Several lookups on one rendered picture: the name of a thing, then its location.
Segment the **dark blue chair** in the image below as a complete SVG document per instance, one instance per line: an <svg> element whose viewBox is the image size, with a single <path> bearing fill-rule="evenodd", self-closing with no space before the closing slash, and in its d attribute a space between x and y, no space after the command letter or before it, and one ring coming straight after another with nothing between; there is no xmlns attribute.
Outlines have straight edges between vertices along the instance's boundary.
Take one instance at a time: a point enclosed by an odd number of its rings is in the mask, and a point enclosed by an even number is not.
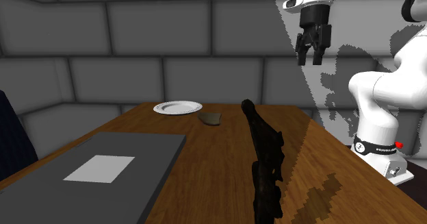
<svg viewBox="0 0 427 224"><path fill-rule="evenodd" d="M0 90L0 181L37 161L31 140L6 94Z"/></svg>

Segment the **white plate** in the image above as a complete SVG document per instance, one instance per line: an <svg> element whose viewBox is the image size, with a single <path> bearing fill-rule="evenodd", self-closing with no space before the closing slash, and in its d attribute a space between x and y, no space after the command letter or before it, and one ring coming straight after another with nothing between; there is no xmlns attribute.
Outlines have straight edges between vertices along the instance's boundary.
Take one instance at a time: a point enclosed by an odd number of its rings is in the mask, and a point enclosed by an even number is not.
<svg viewBox="0 0 427 224"><path fill-rule="evenodd" d="M183 115L198 112L202 108L201 103L194 101L168 101L157 104L153 111L165 115Z"/></svg>

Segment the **long black knobbly object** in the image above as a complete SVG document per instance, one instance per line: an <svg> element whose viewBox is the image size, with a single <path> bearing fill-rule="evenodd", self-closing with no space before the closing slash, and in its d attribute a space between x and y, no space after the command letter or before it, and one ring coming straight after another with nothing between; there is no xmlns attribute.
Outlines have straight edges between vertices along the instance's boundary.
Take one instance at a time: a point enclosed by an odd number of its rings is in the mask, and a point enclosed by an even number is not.
<svg viewBox="0 0 427 224"><path fill-rule="evenodd" d="M251 167L255 187L255 224L274 224L275 219L283 216L281 189L276 185L277 181L283 181L283 136L262 119L251 100L243 100L241 109L247 118L257 155L257 161Z"/></svg>

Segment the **brown wooden table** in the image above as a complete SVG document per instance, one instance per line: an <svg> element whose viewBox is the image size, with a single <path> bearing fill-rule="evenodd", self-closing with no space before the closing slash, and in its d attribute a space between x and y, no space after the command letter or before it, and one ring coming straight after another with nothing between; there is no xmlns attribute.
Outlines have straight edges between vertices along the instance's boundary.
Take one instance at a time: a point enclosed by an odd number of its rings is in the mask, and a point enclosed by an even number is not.
<svg viewBox="0 0 427 224"><path fill-rule="evenodd" d="M161 115L152 103L118 116L0 182L0 191L100 132L184 135L177 157L144 224L254 224L256 160L238 104L206 104L222 114L217 127L195 114ZM427 224L427 210L386 180L295 106L260 105L283 134L285 159L276 224Z"/></svg>

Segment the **closed grey laptop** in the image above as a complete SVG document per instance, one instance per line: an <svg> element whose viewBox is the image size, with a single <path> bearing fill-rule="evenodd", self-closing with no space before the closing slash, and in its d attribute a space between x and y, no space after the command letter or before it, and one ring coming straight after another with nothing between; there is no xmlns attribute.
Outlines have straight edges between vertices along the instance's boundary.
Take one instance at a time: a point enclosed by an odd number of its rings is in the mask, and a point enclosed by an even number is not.
<svg viewBox="0 0 427 224"><path fill-rule="evenodd" d="M185 142L97 133L0 191L0 224L144 224Z"/></svg>

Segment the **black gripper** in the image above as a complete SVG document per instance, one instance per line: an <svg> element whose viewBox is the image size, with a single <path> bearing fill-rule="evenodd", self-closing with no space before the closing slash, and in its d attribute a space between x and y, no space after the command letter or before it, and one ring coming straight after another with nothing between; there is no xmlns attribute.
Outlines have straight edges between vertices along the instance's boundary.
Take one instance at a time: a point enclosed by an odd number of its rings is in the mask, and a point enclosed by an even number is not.
<svg viewBox="0 0 427 224"><path fill-rule="evenodd" d="M314 49L313 65L321 65L326 48L331 46L332 25L328 23L330 6L325 4L309 5L301 9L299 33L296 39L295 52L298 65L306 64L307 52L311 45Z"/></svg>

